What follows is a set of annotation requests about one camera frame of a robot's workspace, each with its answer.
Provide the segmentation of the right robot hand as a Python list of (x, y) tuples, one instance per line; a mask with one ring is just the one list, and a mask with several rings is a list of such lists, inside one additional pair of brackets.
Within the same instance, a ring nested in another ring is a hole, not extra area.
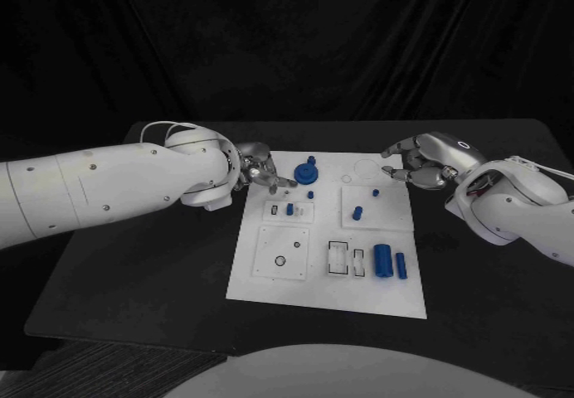
[(382, 166), (382, 172), (397, 181), (436, 191), (450, 182), (460, 184), (486, 163), (486, 157), (475, 146), (447, 133), (430, 132), (404, 139), (388, 147), (382, 158), (404, 156), (407, 168)]

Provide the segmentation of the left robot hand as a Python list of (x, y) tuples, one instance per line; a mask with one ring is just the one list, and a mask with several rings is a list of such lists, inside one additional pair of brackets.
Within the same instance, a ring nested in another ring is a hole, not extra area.
[(294, 180), (279, 176), (270, 146), (266, 143), (238, 143), (235, 147), (241, 158), (241, 171), (235, 183), (237, 191), (245, 186), (257, 184), (267, 187), (270, 194), (274, 195), (280, 187), (297, 187)]

